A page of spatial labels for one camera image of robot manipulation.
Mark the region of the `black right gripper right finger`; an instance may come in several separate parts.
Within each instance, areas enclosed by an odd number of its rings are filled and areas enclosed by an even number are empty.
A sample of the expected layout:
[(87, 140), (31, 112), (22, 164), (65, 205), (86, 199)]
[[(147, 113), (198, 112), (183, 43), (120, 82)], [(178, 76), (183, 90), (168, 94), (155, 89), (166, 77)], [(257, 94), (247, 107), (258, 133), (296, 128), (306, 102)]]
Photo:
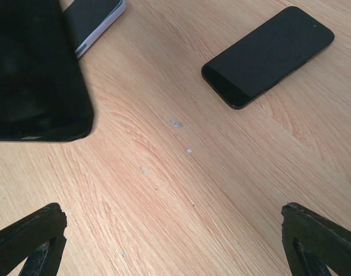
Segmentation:
[(281, 214), (292, 275), (351, 275), (351, 231), (296, 202), (284, 205)]

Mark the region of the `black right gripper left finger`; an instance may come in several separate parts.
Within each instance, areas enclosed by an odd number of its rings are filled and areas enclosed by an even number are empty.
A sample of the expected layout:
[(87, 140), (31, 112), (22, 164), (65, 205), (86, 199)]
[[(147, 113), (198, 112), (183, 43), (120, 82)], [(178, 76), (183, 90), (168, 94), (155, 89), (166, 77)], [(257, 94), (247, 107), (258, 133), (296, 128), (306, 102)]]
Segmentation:
[(0, 275), (8, 275), (21, 262), (19, 275), (56, 275), (66, 227), (66, 214), (53, 202), (0, 230)]

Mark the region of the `phone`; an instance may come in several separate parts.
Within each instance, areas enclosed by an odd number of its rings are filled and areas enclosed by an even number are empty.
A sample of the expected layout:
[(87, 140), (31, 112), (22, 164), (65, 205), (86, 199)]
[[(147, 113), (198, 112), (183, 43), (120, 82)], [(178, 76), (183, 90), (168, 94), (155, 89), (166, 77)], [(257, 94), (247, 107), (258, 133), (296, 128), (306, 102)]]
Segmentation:
[(125, 12), (125, 0), (74, 0), (64, 10), (75, 54), (80, 58)]
[(60, 3), (0, 1), (0, 141), (74, 141), (93, 124)]

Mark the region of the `black smartphone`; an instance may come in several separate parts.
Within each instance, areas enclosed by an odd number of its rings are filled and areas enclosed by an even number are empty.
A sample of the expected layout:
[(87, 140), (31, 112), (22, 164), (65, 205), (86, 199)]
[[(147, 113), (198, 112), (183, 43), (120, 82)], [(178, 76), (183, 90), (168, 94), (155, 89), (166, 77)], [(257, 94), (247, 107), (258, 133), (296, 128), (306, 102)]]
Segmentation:
[(204, 80), (233, 109), (242, 109), (327, 48), (334, 33), (288, 6), (205, 63)]

